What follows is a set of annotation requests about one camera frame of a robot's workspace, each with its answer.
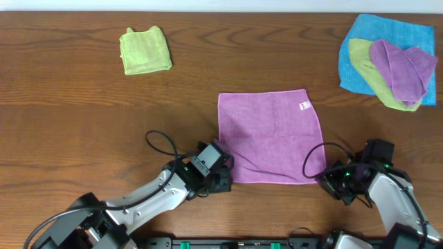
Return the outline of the purple cloth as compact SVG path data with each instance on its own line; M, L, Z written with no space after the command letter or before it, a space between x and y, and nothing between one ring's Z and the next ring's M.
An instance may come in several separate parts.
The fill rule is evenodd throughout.
M221 93L219 139L235 159L236 183L312 184L326 167L317 113L304 89Z
M394 99L411 107L428 93L436 56L418 47L402 50L382 39L373 42L369 52Z

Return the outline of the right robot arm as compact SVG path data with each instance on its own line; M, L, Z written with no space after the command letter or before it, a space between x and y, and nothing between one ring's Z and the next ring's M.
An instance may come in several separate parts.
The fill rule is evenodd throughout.
M429 223L406 172L380 160L337 162L313 176L334 199L350 205L360 195L376 206L387 235L380 248L441 248L442 235Z

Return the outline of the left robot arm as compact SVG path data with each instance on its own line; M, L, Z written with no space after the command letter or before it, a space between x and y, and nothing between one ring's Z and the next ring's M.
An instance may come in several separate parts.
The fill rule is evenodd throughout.
M216 163L199 170L199 163L170 161L152 182L107 201L93 193L78 198L66 211L38 225L25 248L136 247L132 233L157 215L196 197L229 192L232 166Z

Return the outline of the purple cloth in pile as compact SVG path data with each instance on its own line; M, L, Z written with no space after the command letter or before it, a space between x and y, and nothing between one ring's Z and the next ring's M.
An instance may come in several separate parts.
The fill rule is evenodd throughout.
M428 93L436 56L418 47L402 50L382 39L373 42L369 52L394 99L411 107Z

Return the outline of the green cloth in pile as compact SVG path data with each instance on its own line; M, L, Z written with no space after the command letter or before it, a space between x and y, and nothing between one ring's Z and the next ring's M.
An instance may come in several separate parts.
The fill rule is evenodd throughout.
M416 111L421 105L421 100L412 106L407 106L404 102L398 101L394 98L394 95L388 88L382 74L380 74L371 61L371 45L372 41L351 38L348 42L348 53L351 65L386 107L400 111Z

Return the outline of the folded green cloth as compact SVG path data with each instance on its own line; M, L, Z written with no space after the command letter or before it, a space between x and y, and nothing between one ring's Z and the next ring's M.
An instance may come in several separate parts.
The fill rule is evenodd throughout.
M152 26L143 32L136 32L128 27L119 40L125 75L140 75L172 68L168 44L158 26Z

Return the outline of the blue cloth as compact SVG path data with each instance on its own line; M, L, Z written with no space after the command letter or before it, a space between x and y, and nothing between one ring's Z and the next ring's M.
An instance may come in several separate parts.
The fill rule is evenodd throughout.
M351 38L365 39L372 41L372 43L382 39L394 44L402 50L418 47L435 56L435 37L433 27L410 24L375 15L361 14L356 18L349 33L343 40L338 58L340 87L353 93L376 95L351 65L348 53L348 42ZM435 106L437 104L435 70L431 76L428 93L421 101L421 105Z

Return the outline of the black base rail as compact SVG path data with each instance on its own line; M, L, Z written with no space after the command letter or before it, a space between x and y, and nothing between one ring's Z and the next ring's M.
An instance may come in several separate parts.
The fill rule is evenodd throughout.
M272 248L322 248L324 235L312 234L302 229L292 233L289 238L175 238L150 237L141 239L139 248L147 249L272 249Z

